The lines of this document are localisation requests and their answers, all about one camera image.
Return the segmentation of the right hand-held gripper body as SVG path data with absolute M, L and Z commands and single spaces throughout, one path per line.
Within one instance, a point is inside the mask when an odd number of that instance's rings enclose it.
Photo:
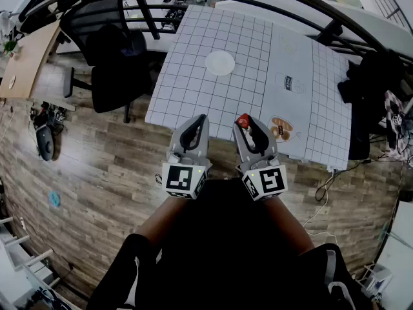
M 237 170 L 254 201 L 264 201 L 288 190 L 286 166 L 280 164 L 276 155 L 243 162 Z

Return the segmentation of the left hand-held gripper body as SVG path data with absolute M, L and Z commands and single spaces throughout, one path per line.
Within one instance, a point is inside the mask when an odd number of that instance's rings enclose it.
M 211 166 L 208 158 L 168 152 L 162 166 L 162 189 L 171 197 L 196 199 Z

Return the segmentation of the white round plate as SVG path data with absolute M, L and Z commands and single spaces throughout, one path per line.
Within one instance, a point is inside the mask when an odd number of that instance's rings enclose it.
M 207 55 L 205 66 L 215 76 L 226 76 L 234 70 L 235 60 L 228 52 L 217 50 Z

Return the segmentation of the person's right forearm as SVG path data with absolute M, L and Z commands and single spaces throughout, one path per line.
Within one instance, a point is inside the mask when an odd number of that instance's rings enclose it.
M 277 196 L 265 200 L 263 205 L 282 239 L 296 256 L 315 248 L 305 228 Z

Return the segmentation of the person's left forearm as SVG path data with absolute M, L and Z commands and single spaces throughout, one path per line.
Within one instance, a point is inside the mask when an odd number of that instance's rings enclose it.
M 152 252 L 158 255 L 169 232 L 189 203 L 189 199 L 168 197 L 155 212 L 137 229 L 136 234 L 144 236 Z

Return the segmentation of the white grid tablecloth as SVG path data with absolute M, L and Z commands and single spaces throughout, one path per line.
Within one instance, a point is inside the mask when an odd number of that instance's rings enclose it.
M 224 50 L 234 70 L 215 76 L 209 53 Z M 348 60 L 270 21 L 207 6 L 189 6 L 166 55 L 145 120 L 170 129 L 206 114 L 210 135 L 232 139 L 247 113 L 274 134 L 280 153 L 344 170 L 352 107 L 337 84 Z

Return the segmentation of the black mesh office chair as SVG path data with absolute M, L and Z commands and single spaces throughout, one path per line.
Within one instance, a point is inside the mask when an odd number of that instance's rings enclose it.
M 90 84 L 74 78 L 73 69 L 66 80 L 71 87 L 91 91 L 97 113 L 124 108 L 128 123 L 131 102 L 151 90 L 150 73 L 159 65 L 143 33 L 128 28 L 123 0 L 57 0 L 57 8 L 61 30 L 92 67 Z

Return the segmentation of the person's black clothing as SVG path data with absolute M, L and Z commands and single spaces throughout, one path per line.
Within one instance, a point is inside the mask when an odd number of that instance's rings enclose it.
M 86 310 L 372 310 L 340 248 L 296 256 L 264 201 L 238 178 L 208 180 L 158 255 L 126 237 Z

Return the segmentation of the black metal railing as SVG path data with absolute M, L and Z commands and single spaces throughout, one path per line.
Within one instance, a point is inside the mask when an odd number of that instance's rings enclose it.
M 66 11 L 70 10 L 83 0 L 66 0 L 66 6 L 62 9 L 56 8 L 52 15 L 64 14 Z M 172 34 L 173 30 L 162 30 L 156 28 L 155 23 L 167 22 L 175 23 L 175 19 L 171 18 L 156 18 L 151 14 L 151 9 L 163 9 L 165 5 L 149 5 L 146 0 L 136 0 L 137 4 L 130 6 L 127 10 L 139 10 L 142 12 L 142 17 L 137 19 L 128 19 L 130 22 L 144 22 L 147 27 L 143 29 L 143 32 L 150 32 L 154 39 L 158 40 L 161 33 Z M 320 0 L 294 0 L 302 3 L 319 13 L 331 18 L 326 26 L 321 26 L 308 18 L 301 17 L 298 14 L 290 12 L 284 8 L 279 8 L 272 6 L 268 3 L 259 2 L 255 0 L 229 0 L 235 1 L 244 5 L 255 6 L 268 10 L 270 12 L 285 16 L 295 22 L 301 23 L 307 27 L 310 27 L 317 31 L 317 34 L 309 34 L 308 37 L 331 48 L 338 53 L 344 53 L 353 56 L 364 56 L 367 52 L 384 52 L 390 51 L 391 48 L 382 45 L 376 37 L 374 37 L 370 32 L 365 30 L 356 21 L 352 20 L 349 16 L 340 12 L 333 6 L 327 3 L 323 3 Z

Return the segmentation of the black floor device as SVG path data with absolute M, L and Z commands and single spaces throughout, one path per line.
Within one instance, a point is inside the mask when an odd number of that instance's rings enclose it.
M 36 132 L 37 147 L 41 157 L 49 161 L 54 156 L 54 139 L 52 132 L 47 124 L 39 127 Z

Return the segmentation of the checkered cloth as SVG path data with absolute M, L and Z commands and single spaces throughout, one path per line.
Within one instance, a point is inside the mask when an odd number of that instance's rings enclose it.
M 385 153 L 391 160 L 403 161 L 413 168 L 413 115 L 391 91 L 385 92 L 387 142 Z M 392 122 L 393 114 L 403 115 L 402 126 Z

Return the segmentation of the white plastic stool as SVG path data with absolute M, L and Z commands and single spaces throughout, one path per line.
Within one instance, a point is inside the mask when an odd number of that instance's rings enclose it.
M 381 296 L 392 279 L 391 271 L 378 263 L 365 265 L 364 268 L 366 271 L 361 279 L 362 291 L 368 297 Z

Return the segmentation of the white table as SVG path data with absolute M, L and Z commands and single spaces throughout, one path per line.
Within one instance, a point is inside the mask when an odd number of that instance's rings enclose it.
M 399 202 L 378 264 L 392 273 L 382 292 L 386 310 L 407 310 L 413 306 L 413 202 Z

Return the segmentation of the wooden desk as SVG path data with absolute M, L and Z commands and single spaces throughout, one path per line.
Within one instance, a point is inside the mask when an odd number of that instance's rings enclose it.
M 57 20 L 19 40 L 20 49 L 7 63 L 0 84 L 0 98 L 27 99 L 31 96 L 37 77 L 61 29 Z M 12 89 L 9 81 L 15 75 Z

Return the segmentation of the white shelf rack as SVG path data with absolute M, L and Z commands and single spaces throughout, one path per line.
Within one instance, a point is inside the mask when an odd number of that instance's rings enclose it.
M 43 263 L 53 250 L 30 255 L 23 248 L 30 236 L 14 236 L 6 226 L 12 221 L 12 217 L 0 219 L 0 305 L 3 309 L 17 310 L 23 308 L 38 289 L 53 288 L 60 279 Z

